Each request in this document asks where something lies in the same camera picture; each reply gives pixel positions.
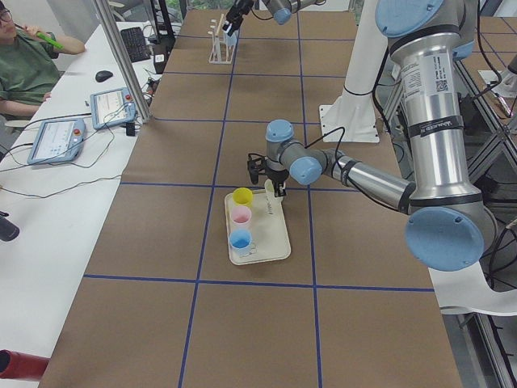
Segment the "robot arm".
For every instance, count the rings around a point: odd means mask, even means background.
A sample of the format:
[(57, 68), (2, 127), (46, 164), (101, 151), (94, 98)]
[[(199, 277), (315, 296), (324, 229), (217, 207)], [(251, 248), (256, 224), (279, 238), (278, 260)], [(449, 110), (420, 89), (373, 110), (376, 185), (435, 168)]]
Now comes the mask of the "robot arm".
[[(256, 1), (253, 0), (238, 0), (234, 1), (229, 11), (226, 13), (225, 21), (223, 23), (223, 31), (231, 36), (238, 31), (242, 25), (243, 18), (248, 15), (253, 9)], [(271, 14), (271, 18), (274, 19), (279, 25), (286, 24), (290, 20), (291, 16), (298, 11), (305, 9), (308, 6), (316, 5), (320, 6), (325, 4), (326, 1), (316, 0), (301, 0), (301, 1), (289, 1), (289, 0), (272, 0), (263, 1), (263, 4)]]
[(266, 153), (248, 159), (251, 180), (265, 175), (283, 196), (287, 179), (307, 186), (329, 176), (406, 214), (406, 244), (427, 267), (457, 271), (475, 264), (492, 245), (497, 227), (469, 179), (453, 66), (473, 50), (478, 10), (475, 1), (365, 2), (343, 92), (320, 115), (324, 140), (371, 141), (377, 83), (386, 61), (398, 65), (412, 179), (376, 169), (339, 148), (303, 145), (289, 121), (273, 120), (266, 129)]

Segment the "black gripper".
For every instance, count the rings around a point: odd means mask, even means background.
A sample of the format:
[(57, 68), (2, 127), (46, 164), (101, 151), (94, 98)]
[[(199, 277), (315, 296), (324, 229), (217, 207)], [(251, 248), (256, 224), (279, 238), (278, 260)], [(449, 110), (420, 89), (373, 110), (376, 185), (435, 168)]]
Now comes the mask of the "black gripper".
[(254, 0), (237, 0), (228, 11), (228, 21), (225, 21), (222, 30), (226, 35), (234, 32), (233, 24), (240, 24), (245, 15), (248, 15), (254, 7)]
[(266, 175), (268, 179), (273, 183), (273, 187), (275, 189), (275, 197), (276, 198), (284, 198), (286, 196), (285, 189), (285, 181), (289, 177), (289, 173), (287, 170), (283, 169), (281, 171), (277, 171), (271, 169), (270, 167), (266, 168)]

